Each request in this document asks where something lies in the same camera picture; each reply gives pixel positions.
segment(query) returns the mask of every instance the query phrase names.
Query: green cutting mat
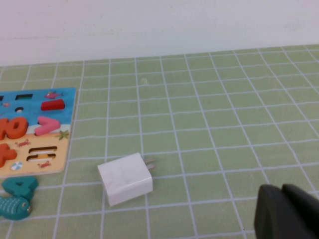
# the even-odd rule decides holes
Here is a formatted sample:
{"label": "green cutting mat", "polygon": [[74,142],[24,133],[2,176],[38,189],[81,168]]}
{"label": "green cutting mat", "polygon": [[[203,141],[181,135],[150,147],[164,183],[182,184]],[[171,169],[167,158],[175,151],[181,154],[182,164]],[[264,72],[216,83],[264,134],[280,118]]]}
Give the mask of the green cutting mat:
{"label": "green cutting mat", "polygon": [[[71,86],[66,169],[0,239],[253,239],[261,184],[319,196],[319,45],[1,68],[0,90]],[[136,152],[154,191],[109,208],[97,165]]]}

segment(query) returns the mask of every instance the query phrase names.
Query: puzzle slot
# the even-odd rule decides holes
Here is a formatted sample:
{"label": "puzzle slot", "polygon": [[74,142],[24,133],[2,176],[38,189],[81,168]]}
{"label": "puzzle slot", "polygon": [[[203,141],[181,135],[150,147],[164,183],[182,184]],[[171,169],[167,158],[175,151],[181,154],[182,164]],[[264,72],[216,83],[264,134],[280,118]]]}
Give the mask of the puzzle slot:
{"label": "puzzle slot", "polygon": [[30,155],[26,158],[28,162],[40,162],[40,161],[48,161],[55,159],[55,153],[50,154],[37,154],[37,155]]}
{"label": "puzzle slot", "polygon": [[31,148],[29,149],[29,153],[50,153],[55,152],[58,149],[57,146],[50,146],[50,147],[39,147],[39,148]]}
{"label": "puzzle slot", "polygon": [[33,94],[25,94],[25,95],[17,95],[15,97],[15,100],[31,100],[32,99]]}

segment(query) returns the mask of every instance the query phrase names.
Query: teal number 4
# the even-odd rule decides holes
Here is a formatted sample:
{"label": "teal number 4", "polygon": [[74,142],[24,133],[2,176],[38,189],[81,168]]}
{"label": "teal number 4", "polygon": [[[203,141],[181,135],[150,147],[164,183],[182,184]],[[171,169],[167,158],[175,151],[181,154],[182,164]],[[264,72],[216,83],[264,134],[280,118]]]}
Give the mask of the teal number 4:
{"label": "teal number 4", "polygon": [[7,178],[2,183],[3,189],[16,197],[23,197],[30,201],[33,198],[33,191],[38,186],[34,176]]}

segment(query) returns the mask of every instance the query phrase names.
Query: crab illustration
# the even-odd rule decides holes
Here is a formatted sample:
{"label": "crab illustration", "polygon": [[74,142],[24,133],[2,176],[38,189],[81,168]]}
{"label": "crab illustration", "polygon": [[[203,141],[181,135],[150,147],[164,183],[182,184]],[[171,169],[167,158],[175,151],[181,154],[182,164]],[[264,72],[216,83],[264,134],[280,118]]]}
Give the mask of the crab illustration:
{"label": "crab illustration", "polygon": [[26,139],[24,142],[21,142],[21,143],[15,142],[15,144],[16,144],[19,148],[21,148],[22,146],[31,144],[31,142],[29,142],[29,140]]}
{"label": "crab illustration", "polygon": [[46,162],[43,163],[43,164],[38,163],[38,166],[39,166],[40,168],[45,168],[45,167],[51,166],[51,164],[50,164],[50,161],[48,160],[48,161],[46,161]]}

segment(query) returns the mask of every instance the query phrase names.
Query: white grid line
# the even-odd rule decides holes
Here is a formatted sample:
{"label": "white grid line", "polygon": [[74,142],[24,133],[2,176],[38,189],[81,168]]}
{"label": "white grid line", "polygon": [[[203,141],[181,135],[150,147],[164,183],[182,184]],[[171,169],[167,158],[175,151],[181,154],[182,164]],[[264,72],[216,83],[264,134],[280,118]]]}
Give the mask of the white grid line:
{"label": "white grid line", "polygon": [[[319,191],[308,191],[310,194],[315,194]],[[225,198],[225,199],[214,199],[214,200],[205,200],[205,201],[196,201],[191,202],[191,205],[201,205],[201,204],[209,204],[209,203],[224,203],[224,202],[231,202],[232,200],[235,202],[240,201],[246,201],[246,200],[256,200],[257,196],[254,197],[243,197],[243,198]],[[166,207],[175,207],[175,206],[188,206],[189,203],[171,203],[171,204],[159,204],[159,205],[151,205],[149,206],[150,209],[156,209],[156,208],[166,208]],[[127,211],[136,211],[136,210],[145,210],[146,206],[140,206],[140,207],[133,207],[133,208],[120,208],[120,209],[108,209],[104,211],[92,211],[92,212],[82,212],[82,213],[68,213],[68,214],[61,214],[60,217],[71,217],[71,216],[84,216],[84,215],[96,215],[96,214],[104,214],[104,213],[114,213],[114,212],[127,212]],[[38,220],[38,219],[48,219],[48,218],[55,218],[56,215],[49,215],[49,216],[34,216],[34,217],[28,217],[26,219],[23,219],[21,221],[32,221],[32,220]],[[1,220],[1,223],[10,222],[9,220]]]}
{"label": "white grid line", "polygon": [[[314,62],[317,62],[316,58],[311,54],[311,52],[309,52],[310,55],[314,58]],[[304,73],[299,69],[299,67],[296,65],[296,63],[298,62],[294,62],[292,61],[292,59],[290,58],[290,56],[287,54],[287,52],[284,50],[284,54],[288,57],[288,59],[290,60],[290,62],[294,65],[294,67],[299,71],[299,73],[304,77],[304,79],[309,83],[309,85],[311,85],[311,87],[318,93],[317,89],[313,86],[313,84],[308,80],[308,78],[304,75]]]}
{"label": "white grid line", "polygon": [[[276,74],[274,73],[274,71],[271,69],[271,67],[267,64],[267,62],[265,61],[263,55],[260,53],[262,59],[264,60],[264,62],[266,63],[267,67],[269,68],[269,70],[272,72],[272,74],[275,76],[275,78],[277,79],[278,83],[284,88],[284,85],[280,82],[280,80],[278,79],[278,77],[276,76]],[[314,133],[317,135],[317,137],[319,137],[319,134],[318,132],[314,129],[314,127],[312,126],[312,124],[309,122],[309,120],[307,119],[307,117],[305,116],[305,114],[303,113],[303,111],[299,108],[299,106],[297,105],[297,103],[295,102],[295,99],[290,95],[290,93],[288,92],[287,89],[285,89],[287,95],[290,97],[291,101],[295,104],[295,106],[298,108],[298,110],[300,111],[300,113],[303,115],[303,117],[305,118],[305,120],[308,122],[308,125],[312,128],[312,130],[314,131]],[[277,128],[277,130],[279,131],[281,137],[284,139],[284,141],[287,143],[287,146],[289,147],[289,149],[291,150],[291,152],[293,153],[294,155],[294,158],[296,159],[298,165],[300,166],[300,169],[301,171],[303,172],[304,176],[306,177],[308,183],[310,184],[311,188],[313,190],[315,190],[315,187],[312,183],[312,181],[310,180],[310,178],[308,177],[307,173],[305,172],[304,168],[301,166],[301,163],[297,157],[297,154],[296,152],[294,151],[294,149],[291,147],[291,145],[288,143],[287,139],[285,138],[284,134],[282,133],[282,131],[280,130],[280,128],[278,127],[278,124],[275,122],[273,116],[271,115],[271,113],[269,112],[267,106],[266,107],[266,110],[269,114],[269,116],[271,117],[272,121],[275,123],[275,126]]]}
{"label": "white grid line", "polygon": [[59,198],[58,207],[57,207],[56,221],[55,221],[55,225],[54,225],[52,239],[56,238],[56,234],[57,234],[57,230],[58,230],[59,216],[60,216],[61,204],[62,204],[63,193],[64,193],[64,185],[66,182],[67,171],[68,171],[68,167],[69,167],[69,158],[70,158],[71,149],[72,149],[72,139],[74,137],[74,128],[75,128],[74,120],[77,118],[78,109],[79,109],[79,101],[80,101],[81,88],[82,88],[82,82],[83,82],[83,76],[84,76],[84,67],[85,67],[85,61],[83,61],[83,64],[82,64],[82,77],[81,77],[79,91],[78,91],[78,99],[76,102],[76,109],[75,109],[75,114],[74,114],[74,119],[73,119],[72,132],[71,132],[71,137],[70,137],[70,141],[69,141],[70,146],[69,146],[69,151],[68,151],[68,156],[67,156],[67,162],[66,162],[65,169],[64,169],[63,182],[62,182],[61,193],[60,193],[60,198]]}
{"label": "white grid line", "polygon": [[[311,119],[311,120],[292,120],[292,121],[283,121],[277,123],[255,123],[255,124],[241,124],[238,125],[230,125],[230,126],[217,126],[217,127],[208,127],[208,129],[227,129],[227,128],[240,128],[240,127],[257,127],[257,126],[269,126],[275,124],[287,124],[287,123],[309,123],[309,122],[317,122],[319,119]],[[207,130],[207,128],[186,128],[186,129],[177,129],[177,132],[185,132],[185,131],[203,131]],[[160,134],[160,133],[172,133],[174,130],[165,130],[165,131],[154,131],[154,132],[143,132],[143,135],[150,134]],[[126,137],[126,136],[138,136],[139,133],[126,133],[126,134],[113,134],[107,136],[107,138],[116,138],[116,137]],[[86,138],[105,138],[106,136],[98,136],[98,135],[88,135],[83,137],[75,137],[73,140],[81,140]]]}
{"label": "white grid line", "polygon": [[[312,89],[312,87],[291,87],[287,88],[288,90],[292,89]],[[272,91],[285,91],[284,89],[268,89],[268,90],[259,90],[257,92],[272,92]],[[204,95],[199,95],[199,97],[209,97],[209,96],[227,96],[227,95],[241,95],[241,94],[251,94],[255,93],[255,91],[241,91],[241,92],[231,92],[228,93],[225,91],[224,93],[215,93],[215,94],[204,94]],[[190,95],[190,96],[174,96],[174,97],[169,97],[170,99],[184,99],[184,98],[196,98],[196,95]],[[157,98],[147,98],[147,99],[141,99],[140,102],[145,102],[145,101],[152,101],[152,100],[165,100],[165,97],[157,97]],[[138,100],[121,100],[121,101],[110,101],[112,104],[116,103],[134,103],[138,102]],[[80,103],[80,105],[87,105],[87,104],[102,104],[102,103],[107,103],[107,101],[102,101],[102,102],[83,102]]]}
{"label": "white grid line", "polygon": [[[194,90],[195,90],[195,93],[196,93],[196,96],[197,96],[197,100],[198,100],[200,109],[201,109],[201,111],[202,111],[202,115],[203,115],[203,117],[204,117],[204,121],[205,121],[207,130],[208,130],[208,134],[209,134],[209,138],[210,138],[210,140],[211,140],[211,143],[212,143],[213,147],[216,148],[216,145],[215,145],[213,136],[212,136],[211,131],[210,131],[210,129],[209,129],[209,125],[208,125],[208,122],[207,122],[207,119],[206,119],[206,115],[205,115],[204,110],[203,110],[203,106],[202,106],[202,104],[201,104],[200,98],[199,98],[198,93],[197,93],[197,89],[196,89],[196,87],[195,87],[195,83],[194,83],[193,77],[192,77],[191,72],[190,72],[190,69],[189,69],[188,60],[187,60],[187,58],[186,58],[186,55],[185,55],[184,57],[185,57],[185,60],[186,60],[186,64],[187,64],[188,71],[189,71],[189,76],[190,76],[190,79],[191,79],[192,82],[193,82],[193,87],[194,87]],[[231,189],[230,189],[230,186],[229,186],[229,183],[228,183],[226,174],[225,174],[225,172],[224,172],[223,165],[222,165],[221,160],[220,160],[220,157],[219,157],[219,153],[218,153],[217,150],[215,150],[215,153],[216,153],[216,156],[217,156],[217,160],[218,160],[219,167],[220,167],[220,169],[221,169],[221,171],[222,171],[222,175],[223,175],[223,178],[224,178],[224,181],[225,181],[227,190],[228,190],[228,194],[229,194],[229,196],[230,196],[230,198],[231,198],[231,202],[232,202],[232,204],[233,204],[233,207],[234,207],[234,210],[235,210],[235,213],[236,213],[237,221],[238,221],[239,226],[240,226],[241,231],[242,231],[242,235],[243,235],[244,239],[247,239],[247,236],[246,236],[245,231],[244,231],[243,223],[242,223],[242,221],[241,221],[241,218],[240,218],[240,216],[239,216],[239,212],[238,212],[236,203],[235,203],[235,201],[234,201],[233,193],[232,193],[232,191],[231,191]]]}
{"label": "white grid line", "polygon": [[[258,54],[258,49],[256,49],[255,52],[247,52],[247,53],[237,53],[237,55],[254,55],[254,54]],[[305,47],[304,50],[286,50],[286,52],[303,52],[303,51],[307,51],[308,48]],[[262,53],[282,53],[282,51],[262,51]],[[233,56],[234,54],[213,54],[213,56]],[[184,57],[170,57],[170,56],[161,56],[163,60],[178,60],[178,59],[184,59]],[[202,55],[202,56],[190,56],[189,54],[186,55],[187,58],[207,58],[209,57],[209,55]],[[106,61],[106,62],[86,62],[85,64],[86,65],[106,65],[106,64],[116,64],[116,63],[133,63],[134,60],[128,60],[128,61],[117,61],[118,58],[113,58],[113,59],[106,59],[106,60],[109,60],[109,61]],[[160,59],[159,58],[156,58],[156,59],[148,59],[147,57],[145,59],[136,59],[137,62],[145,62],[145,61],[159,61]],[[79,62],[61,62],[60,63],[61,66],[80,66],[82,65],[81,61]],[[34,65],[35,67],[50,67],[50,66],[55,66],[55,63],[46,63],[46,64],[38,64],[38,65]],[[25,68],[25,66],[3,66],[3,67],[10,67],[11,69],[17,69],[17,68]]]}
{"label": "white grid line", "polygon": [[53,76],[53,81],[52,81],[52,84],[51,84],[51,88],[54,87],[54,82],[56,80],[56,75],[58,73],[58,66],[59,66],[59,63],[57,62],[56,65],[55,65],[54,76]]}
{"label": "white grid line", "polygon": [[[213,66],[215,66],[214,60],[213,60],[213,58],[212,58],[211,55],[210,55],[210,59],[211,59],[211,62],[212,62],[212,64],[213,64]],[[218,78],[219,78],[220,84],[222,85],[224,91],[227,92],[227,90],[226,90],[226,88],[225,88],[225,86],[224,86],[224,83],[222,82],[222,80],[221,80],[221,78],[220,78],[220,75],[219,75],[219,73],[218,73],[217,71],[216,71],[216,74],[217,74],[217,76],[218,76]],[[267,177],[265,171],[262,169],[262,164],[260,163],[259,157],[258,157],[258,155],[257,155],[257,153],[256,153],[256,151],[255,151],[255,148],[252,146],[252,143],[251,143],[251,141],[250,141],[250,138],[249,138],[248,135],[247,135],[247,132],[246,132],[246,130],[245,130],[245,128],[244,128],[244,126],[243,126],[243,124],[242,124],[242,122],[241,122],[241,120],[240,120],[238,114],[237,114],[237,111],[236,111],[236,109],[235,109],[235,107],[234,107],[232,101],[230,100],[229,94],[227,93],[226,96],[227,96],[227,99],[228,99],[228,101],[229,101],[229,103],[230,103],[230,105],[231,105],[231,108],[233,109],[233,112],[234,112],[234,114],[235,114],[235,116],[236,116],[236,118],[237,118],[237,121],[238,121],[239,124],[240,124],[240,128],[243,130],[243,133],[244,133],[244,135],[245,135],[245,137],[246,137],[246,140],[247,140],[247,142],[248,142],[248,144],[249,144],[249,146],[250,146],[250,148],[251,148],[251,150],[252,150],[252,152],[253,152],[253,154],[254,154],[254,156],[255,156],[255,158],[256,158],[256,161],[257,161],[259,167],[261,168],[261,171],[262,171],[262,173],[263,173],[263,175],[264,175],[264,177],[265,177],[265,179],[266,179],[266,182],[269,184],[270,181],[269,181],[269,179],[268,179],[268,177]]]}
{"label": "white grid line", "polygon": [[[111,73],[111,63],[109,64],[109,74]],[[108,88],[110,88],[111,81],[108,81]],[[104,151],[104,162],[108,161],[108,136],[109,136],[109,108],[110,108],[110,92],[108,92],[108,101],[107,101],[107,109],[106,109],[106,139],[105,139],[105,151]],[[105,199],[106,193],[104,186],[103,187],[103,196],[102,196],[102,211],[105,209]],[[104,238],[104,217],[105,214],[101,214],[101,228],[100,228],[100,239]]]}
{"label": "white grid line", "polygon": [[[319,162],[301,163],[300,165],[302,167],[319,166]],[[257,167],[257,168],[227,169],[227,170],[224,170],[224,172],[225,172],[225,174],[229,174],[229,173],[254,172],[254,171],[261,171],[261,170],[273,170],[273,169],[276,170],[276,169],[286,169],[286,168],[299,168],[300,165],[299,164],[287,164],[287,165],[277,165],[277,166],[266,166],[266,167],[262,167],[262,168]],[[203,176],[203,175],[215,175],[215,174],[222,174],[222,171],[218,170],[218,171],[207,171],[207,172],[198,172],[198,173],[185,173],[185,176],[188,177],[188,176]],[[167,178],[179,178],[179,177],[183,177],[183,174],[153,176],[152,178],[153,179],[167,179]],[[83,183],[66,183],[64,185],[64,187],[91,186],[91,185],[101,185],[101,184],[102,184],[101,181],[83,182]],[[37,187],[36,189],[37,190],[47,190],[47,189],[58,189],[58,188],[62,188],[62,187],[63,186],[60,184],[60,185],[51,185],[51,186],[40,186],[40,187]]]}
{"label": "white grid line", "polygon": [[170,99],[168,97],[168,90],[167,90],[165,74],[164,74],[164,71],[163,71],[163,62],[162,62],[161,57],[160,57],[160,67],[161,67],[162,76],[163,76],[163,79],[164,79],[165,91],[166,91],[166,96],[167,96],[167,101],[168,101],[168,108],[169,108],[169,112],[170,112],[170,119],[171,119],[173,130],[174,130],[174,137],[175,137],[176,147],[177,147],[177,151],[178,151],[178,159],[179,159],[180,168],[181,168],[182,175],[183,175],[183,181],[184,181],[184,186],[185,186],[186,195],[187,195],[187,201],[188,201],[188,206],[189,206],[189,211],[190,211],[190,217],[191,217],[191,221],[192,221],[192,224],[193,224],[194,234],[195,234],[195,237],[197,238],[198,237],[197,226],[196,226],[195,216],[194,216],[194,212],[193,212],[193,207],[191,206],[191,198],[190,198],[188,184],[187,184],[187,180],[186,180],[184,164],[183,164],[183,160],[182,160],[182,156],[181,156],[181,152],[180,152],[180,148],[179,148],[179,142],[178,142],[178,138],[177,138],[177,132],[176,132],[174,118],[173,118],[173,114],[172,114]]}
{"label": "white grid line", "polygon": [[[191,71],[201,71],[201,70],[213,70],[215,68],[205,68],[205,69],[194,69],[194,70],[191,70]],[[178,70],[178,71],[167,71],[165,72],[165,74],[167,73],[178,73],[178,72],[187,72],[187,70]],[[149,74],[161,74],[160,71],[155,71],[155,72],[146,72],[146,73],[138,73],[138,75],[149,75]],[[314,72],[314,73],[304,73],[304,75],[318,75],[319,73],[318,72]],[[125,76],[125,75],[134,75],[134,73],[123,73],[123,74],[114,74],[114,75],[110,75],[110,76]],[[104,77],[108,77],[109,75],[99,75],[99,76],[86,76],[84,78],[104,78]],[[278,77],[288,77],[288,76],[300,76],[300,74],[288,74],[288,75],[280,75]],[[256,77],[250,77],[250,79],[253,79],[253,80],[258,80],[258,79],[262,79],[262,78],[273,78],[274,76],[256,76]],[[56,80],[57,81],[61,81],[61,80],[71,80],[71,79],[81,79],[81,77],[79,76],[76,76],[76,77],[62,77],[62,78],[57,78]],[[223,79],[222,81],[237,81],[237,80],[246,80],[247,78],[236,78],[236,79]],[[48,78],[48,79],[39,79],[39,80],[28,80],[30,82],[33,82],[33,81],[51,81],[52,78]],[[24,82],[23,81],[1,81],[0,80],[0,83],[16,83],[16,82]],[[195,83],[207,83],[207,82],[219,82],[219,80],[209,80],[209,81],[196,81]],[[167,85],[178,85],[178,84],[184,84],[184,82],[178,82],[178,83],[166,83]],[[159,85],[163,85],[163,84],[153,84],[153,85],[150,85],[150,86],[159,86]],[[111,87],[111,89],[116,89],[116,88],[131,88],[131,86],[118,86],[118,87]]]}
{"label": "white grid line", "polygon": [[5,70],[6,66],[4,66],[1,71],[0,71],[0,82],[1,82],[1,77],[2,77],[2,74],[4,73],[4,70]]}
{"label": "white grid line", "polygon": [[[141,119],[141,106],[140,106],[140,92],[138,88],[139,78],[138,78],[138,71],[137,71],[137,60],[134,58],[134,67],[135,67],[135,80],[136,80],[136,91],[137,91],[137,102],[138,102],[138,117],[139,117],[139,128],[140,128],[140,144],[141,144],[141,155],[144,158],[144,146],[143,146],[143,134],[142,134],[142,119]],[[149,199],[148,195],[144,195],[145,199],[145,212],[146,212],[146,228],[147,228],[147,235],[148,239],[151,239],[151,226],[150,226],[150,214],[149,214]]]}
{"label": "white grid line", "polygon": [[[297,105],[306,105],[306,104],[318,104],[318,102],[303,102],[298,103]],[[267,105],[267,107],[278,107],[278,106],[295,106],[293,103],[287,103],[287,104],[278,104],[278,105]],[[263,106],[248,106],[248,107],[236,107],[237,110],[246,110],[246,109],[259,109],[263,108]],[[216,112],[216,111],[231,111],[231,108],[224,108],[224,109],[212,109],[212,110],[204,110],[204,112]],[[191,113],[200,113],[201,111],[180,111],[180,112],[174,112],[173,115],[176,114],[191,114]],[[169,113],[158,113],[158,114],[145,114],[142,115],[143,117],[147,116],[168,116]],[[117,116],[117,117],[110,117],[110,119],[129,119],[129,118],[136,118],[137,115],[132,116]],[[95,118],[85,118],[85,119],[79,119],[77,121],[87,121],[87,120],[102,120],[106,119],[106,117],[95,117]]]}

